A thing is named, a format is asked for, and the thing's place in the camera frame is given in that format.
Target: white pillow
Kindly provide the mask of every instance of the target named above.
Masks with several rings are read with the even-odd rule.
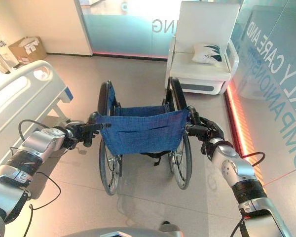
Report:
[[[196,43],[194,45],[193,62],[216,64],[222,61],[220,47],[209,43]]]

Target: cardboard box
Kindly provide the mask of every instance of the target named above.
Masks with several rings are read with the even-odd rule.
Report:
[[[9,49],[22,64],[42,60],[47,56],[40,37],[25,37],[11,44]]]

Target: beige floor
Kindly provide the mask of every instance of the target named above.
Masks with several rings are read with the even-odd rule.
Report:
[[[165,62],[55,55],[46,60],[74,95],[71,103],[59,104],[71,119],[85,121],[97,110],[100,85],[109,79],[123,106],[159,105],[162,101]],[[216,121],[226,140],[232,141],[222,95],[186,93],[185,98],[201,116]],[[99,175],[100,139],[97,136],[91,148],[80,144],[80,153],[75,149],[61,158],[51,177],[62,194],[50,206],[34,212],[29,237],[60,237],[113,226],[158,229],[164,220],[179,225],[186,237],[230,236],[241,217],[237,202],[219,171],[201,154],[197,139],[190,139],[193,172],[187,190],[177,187],[166,159],[154,167],[146,156],[129,155],[123,160],[118,194],[112,197],[105,193]],[[39,206],[55,195],[57,189],[47,182],[40,199],[30,203]],[[7,225],[6,237],[23,236],[29,215],[27,203],[20,217]]]

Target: black cable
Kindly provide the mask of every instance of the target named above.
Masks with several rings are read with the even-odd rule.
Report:
[[[232,231],[230,237],[233,237],[233,236],[234,236],[234,234],[236,233],[237,229],[239,228],[241,222],[243,222],[244,219],[245,219],[244,217],[242,217],[242,218],[240,219],[240,221],[238,222],[238,224],[235,226],[235,229],[233,229],[233,231]]]
[[[30,221],[29,221],[29,223],[28,223],[28,226],[27,226],[27,228],[26,228],[26,231],[25,231],[23,237],[26,237],[26,234],[28,233],[29,228],[30,228],[30,225],[31,225],[31,223],[32,223],[32,218],[33,218],[33,205],[30,204],[29,208],[31,209],[31,217],[30,217]]]
[[[28,233],[28,230],[29,230],[30,225],[31,225],[31,223],[32,223],[33,211],[34,211],[34,210],[39,210],[39,209],[41,209],[41,208],[43,208],[43,207],[45,207],[45,206],[51,204],[51,203],[52,203],[54,200],[56,200],[56,199],[59,197],[59,195],[61,194],[61,188],[60,188],[60,187],[58,186],[58,184],[56,184],[56,182],[55,182],[54,180],[52,180],[48,175],[44,174],[43,172],[36,172],[36,174],[42,174],[42,175],[44,175],[47,179],[49,179],[51,182],[53,182],[53,183],[56,185],[56,187],[59,189],[59,194],[58,194],[58,195],[57,195],[52,201],[50,201],[50,202],[46,203],[45,205],[40,206],[40,207],[38,207],[38,208],[33,208],[33,205],[30,204],[29,208],[31,209],[31,217],[30,217],[30,220],[29,220],[28,226],[27,226],[27,228],[26,228],[26,231],[25,231],[23,237],[26,237],[26,234]]]
[[[21,122],[19,122],[19,126],[18,126],[19,134],[20,134],[20,137],[21,137],[22,141],[25,141],[24,136],[23,136],[23,133],[22,133],[22,123],[24,123],[24,122],[32,122],[32,123],[36,123],[36,124],[42,126],[43,128],[49,128],[49,127],[46,126],[45,124],[40,123],[40,122],[37,122],[37,121],[32,120],[32,119],[25,119],[25,120],[22,120]]]
[[[18,149],[17,147],[10,147],[11,154],[14,155],[13,149]]]
[[[64,154],[66,154],[69,151],[69,149],[67,149],[61,156],[63,156]]]
[[[241,156],[241,158],[246,158],[246,157],[251,157],[251,156],[255,156],[255,155],[262,155],[262,158],[259,159],[256,163],[254,163],[252,166],[256,166],[257,164],[260,164],[264,158],[265,158],[265,153],[264,152],[254,152],[245,156]]]

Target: glass wall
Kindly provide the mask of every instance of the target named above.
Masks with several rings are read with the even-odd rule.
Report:
[[[296,236],[296,0],[244,0],[232,40],[239,67],[227,92],[241,152],[266,153],[256,172]]]
[[[94,53],[167,57],[181,0],[80,1]]]

